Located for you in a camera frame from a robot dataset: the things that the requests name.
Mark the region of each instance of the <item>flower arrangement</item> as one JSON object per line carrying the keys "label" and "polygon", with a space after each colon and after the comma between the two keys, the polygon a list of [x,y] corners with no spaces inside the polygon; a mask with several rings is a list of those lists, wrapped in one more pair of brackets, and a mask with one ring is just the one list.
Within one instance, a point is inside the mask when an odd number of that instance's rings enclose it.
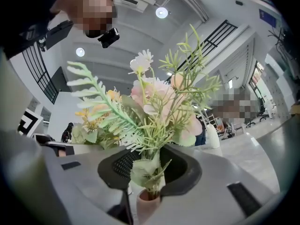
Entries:
{"label": "flower arrangement", "polygon": [[[186,41],[177,44],[178,51],[175,54],[170,51],[165,60],[160,60],[163,63],[160,68],[173,73],[171,83],[168,84],[155,77],[151,67],[153,55],[149,50],[144,50],[130,62],[132,73],[136,74],[137,80],[133,83],[131,95],[122,95],[121,102],[105,93],[105,86],[102,82],[98,83],[98,78],[93,77],[84,64],[68,62],[72,65],[68,67],[70,72],[85,78],[67,84],[91,85],[90,89],[73,92],[73,96],[98,96],[95,99],[85,99],[78,106],[85,109],[105,105],[104,109],[94,110],[87,118],[88,121],[101,118],[97,123],[99,128],[118,136],[127,149],[141,154],[141,159],[133,163],[131,179],[146,188],[149,200],[158,197],[160,181],[171,162],[161,167],[160,149],[170,142],[185,147],[195,144],[195,136],[202,132],[202,126],[196,118],[197,111],[192,104],[197,104],[198,109],[208,108],[204,103],[206,97],[220,86],[218,76],[207,75],[209,85],[205,88],[195,86],[196,77],[204,74],[202,72],[204,65],[200,39],[195,29],[193,27],[192,29],[197,38],[195,51],[192,51],[188,44],[186,34]],[[179,51],[186,57],[186,63],[182,67],[179,67]],[[145,77],[145,72],[149,69],[152,72],[150,78]]]}
{"label": "flower arrangement", "polygon": [[[106,94],[111,100],[116,102],[121,101],[120,93],[117,92],[116,89],[109,90]],[[120,143],[119,137],[109,132],[107,127],[99,127],[100,122],[104,120],[110,112],[106,112],[94,120],[89,119],[91,114],[107,108],[108,106],[106,104],[98,104],[92,108],[91,112],[89,108],[83,108],[82,111],[76,112],[75,115],[81,116],[83,124],[78,124],[73,128],[71,143],[100,145],[104,150],[117,147]]]}

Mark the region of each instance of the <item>blue sign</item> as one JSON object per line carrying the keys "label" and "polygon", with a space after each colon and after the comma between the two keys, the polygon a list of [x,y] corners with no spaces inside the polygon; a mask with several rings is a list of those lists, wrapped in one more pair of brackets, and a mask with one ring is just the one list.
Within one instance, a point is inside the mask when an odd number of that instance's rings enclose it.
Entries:
{"label": "blue sign", "polygon": [[266,23],[270,24],[273,28],[276,27],[276,18],[273,17],[271,14],[268,14],[265,11],[259,10],[259,17],[260,19],[264,20]]}

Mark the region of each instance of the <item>small pink vase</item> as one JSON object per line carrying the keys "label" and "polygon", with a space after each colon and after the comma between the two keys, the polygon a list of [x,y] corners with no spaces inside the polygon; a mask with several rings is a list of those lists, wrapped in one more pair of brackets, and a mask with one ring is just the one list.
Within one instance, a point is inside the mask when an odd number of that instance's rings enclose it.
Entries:
{"label": "small pink vase", "polygon": [[160,196],[156,199],[149,201],[148,192],[144,189],[139,193],[136,200],[136,212],[140,224],[143,224],[160,205]]}

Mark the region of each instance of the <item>black railing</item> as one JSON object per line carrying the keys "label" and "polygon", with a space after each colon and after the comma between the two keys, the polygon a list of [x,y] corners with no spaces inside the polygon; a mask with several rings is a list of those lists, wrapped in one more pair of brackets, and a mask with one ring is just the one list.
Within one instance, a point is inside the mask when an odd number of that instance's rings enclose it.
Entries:
{"label": "black railing", "polygon": [[44,94],[54,104],[59,92],[51,81],[51,77],[48,74],[41,50],[37,43],[27,48],[23,52],[23,57],[34,80],[37,82]]}
{"label": "black railing", "polygon": [[[208,54],[210,54],[220,43],[224,41],[225,38],[227,38],[234,30],[236,30],[238,27],[232,25],[227,20],[222,22],[220,26],[218,26],[201,44],[200,46],[203,46],[202,48],[202,56],[205,57]],[[177,68],[179,70],[182,66],[186,64],[186,60],[183,61],[183,63]]]}

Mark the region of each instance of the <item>round ceiling light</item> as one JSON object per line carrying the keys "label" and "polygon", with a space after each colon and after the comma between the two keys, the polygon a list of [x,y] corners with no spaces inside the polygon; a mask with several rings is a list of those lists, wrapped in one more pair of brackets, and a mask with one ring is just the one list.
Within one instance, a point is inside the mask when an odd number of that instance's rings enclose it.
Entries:
{"label": "round ceiling light", "polygon": [[83,48],[81,48],[81,47],[78,47],[77,49],[76,49],[76,54],[77,54],[77,56],[78,57],[83,57],[84,56],[84,49]]}
{"label": "round ceiling light", "polygon": [[156,9],[155,14],[159,18],[165,18],[168,16],[168,10],[165,9],[164,7],[159,7],[158,9]]}

